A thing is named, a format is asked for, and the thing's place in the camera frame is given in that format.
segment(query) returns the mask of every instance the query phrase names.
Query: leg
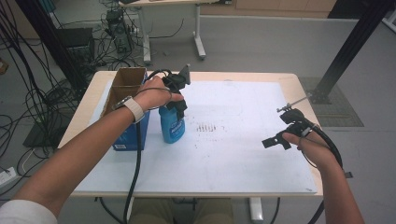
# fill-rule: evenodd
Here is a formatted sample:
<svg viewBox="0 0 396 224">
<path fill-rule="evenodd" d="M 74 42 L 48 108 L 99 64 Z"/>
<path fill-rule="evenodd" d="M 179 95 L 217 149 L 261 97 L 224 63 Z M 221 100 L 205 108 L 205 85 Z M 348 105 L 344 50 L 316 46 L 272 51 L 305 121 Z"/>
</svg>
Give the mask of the leg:
<svg viewBox="0 0 396 224">
<path fill-rule="evenodd" d="M 134 198 L 130 224 L 173 224 L 171 199 Z"/>
<path fill-rule="evenodd" d="M 199 199 L 194 224 L 233 224 L 231 199 Z"/>
<path fill-rule="evenodd" d="M 137 14 L 139 15 L 140 30 L 143 36 L 143 62 L 145 64 L 151 63 L 151 55 L 149 50 L 149 35 L 146 32 L 145 15 L 142 7 L 137 7 Z"/>
<path fill-rule="evenodd" d="M 193 33 L 194 35 L 194 40 L 195 40 L 195 45 L 198 49 L 198 55 L 200 58 L 203 60 L 206 57 L 204 45 L 202 44 L 201 36 L 200 36 L 200 28 L 201 28 L 201 23 L 200 23 L 200 14 L 201 14 L 201 7 L 199 4 L 195 5 L 195 32 Z"/>
</svg>

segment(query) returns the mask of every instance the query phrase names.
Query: blue bottle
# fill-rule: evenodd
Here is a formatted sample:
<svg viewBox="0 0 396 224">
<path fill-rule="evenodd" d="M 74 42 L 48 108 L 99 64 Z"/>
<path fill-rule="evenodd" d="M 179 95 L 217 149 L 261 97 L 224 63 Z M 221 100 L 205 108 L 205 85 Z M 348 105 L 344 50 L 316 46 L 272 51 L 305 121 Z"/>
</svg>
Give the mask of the blue bottle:
<svg viewBox="0 0 396 224">
<path fill-rule="evenodd" d="M 161 129 L 165 143 L 175 143 L 183 136 L 186 130 L 184 119 L 177 120 L 177 110 L 168 110 L 165 106 L 159 109 L 161 116 Z"/>
</svg>

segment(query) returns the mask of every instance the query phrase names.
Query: hand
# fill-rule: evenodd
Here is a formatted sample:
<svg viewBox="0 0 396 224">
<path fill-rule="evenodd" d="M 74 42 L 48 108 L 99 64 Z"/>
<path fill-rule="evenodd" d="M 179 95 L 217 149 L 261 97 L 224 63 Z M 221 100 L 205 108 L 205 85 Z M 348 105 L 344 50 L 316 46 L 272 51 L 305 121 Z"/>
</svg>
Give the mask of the hand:
<svg viewBox="0 0 396 224">
<path fill-rule="evenodd" d="M 333 165 L 334 162 L 337 163 L 326 142 L 315 132 L 311 132 L 305 138 L 300 138 L 291 133 L 283 133 L 282 137 L 286 141 L 296 145 L 319 170 L 326 165 Z"/>
<path fill-rule="evenodd" d="M 160 77 L 153 77 L 147 80 L 137 92 L 140 92 L 134 97 L 134 100 L 140 104 L 143 111 L 147 111 L 152 107 L 165 105 L 169 101 L 181 101 L 184 99 L 183 95 L 172 93 L 166 90 L 163 85 L 163 80 Z"/>
</svg>

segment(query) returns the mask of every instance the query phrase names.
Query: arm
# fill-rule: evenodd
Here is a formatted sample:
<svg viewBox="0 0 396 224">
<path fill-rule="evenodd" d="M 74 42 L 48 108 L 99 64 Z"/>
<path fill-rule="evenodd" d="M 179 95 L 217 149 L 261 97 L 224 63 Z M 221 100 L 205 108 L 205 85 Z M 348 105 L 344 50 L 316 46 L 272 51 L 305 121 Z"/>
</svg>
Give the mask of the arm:
<svg viewBox="0 0 396 224">
<path fill-rule="evenodd" d="M 364 223 L 361 211 L 349 188 L 343 169 L 326 143 L 316 133 L 302 139 L 291 133 L 283 133 L 283 138 L 297 145 L 320 171 L 323 183 L 323 201 L 326 223 Z"/>
<path fill-rule="evenodd" d="M 140 89 L 164 88 L 159 77 L 149 80 Z M 139 93 L 134 100 L 143 111 L 164 105 L 170 95 L 161 90 Z M 171 100 L 183 96 L 172 94 Z M 17 192 L 14 200 L 28 200 L 47 207 L 56 217 L 76 186 L 106 154 L 114 141 L 134 121 L 126 107 L 113 111 L 70 140 L 59 149 Z"/>
</svg>

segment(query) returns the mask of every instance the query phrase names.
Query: table leg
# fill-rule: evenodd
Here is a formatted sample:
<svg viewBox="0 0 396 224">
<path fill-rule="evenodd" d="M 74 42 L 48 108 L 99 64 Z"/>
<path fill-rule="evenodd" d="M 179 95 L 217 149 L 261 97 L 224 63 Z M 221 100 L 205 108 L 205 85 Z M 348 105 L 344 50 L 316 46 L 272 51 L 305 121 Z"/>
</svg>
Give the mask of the table leg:
<svg viewBox="0 0 396 224">
<path fill-rule="evenodd" d="M 382 19 L 384 22 L 393 32 L 396 32 L 396 25 L 393 24 L 396 21 L 396 10 L 390 15 L 388 19 Z"/>
<path fill-rule="evenodd" d="M 254 224 L 264 223 L 264 217 L 262 215 L 262 199 L 261 198 L 249 198 L 250 207 L 250 219 Z"/>
<path fill-rule="evenodd" d="M 145 15 L 143 13 L 142 7 L 137 7 L 136 10 L 137 14 L 139 15 L 140 30 L 142 31 L 143 36 L 143 62 L 146 64 L 150 64 L 151 54 L 149 50 L 149 35 L 146 32 Z"/>
<path fill-rule="evenodd" d="M 195 32 L 193 32 L 195 45 L 198 49 L 198 55 L 203 60 L 206 57 L 206 53 L 204 50 L 204 45 L 202 44 L 201 36 L 200 36 L 200 15 L 201 15 L 201 6 L 199 4 L 195 5 Z"/>
</svg>

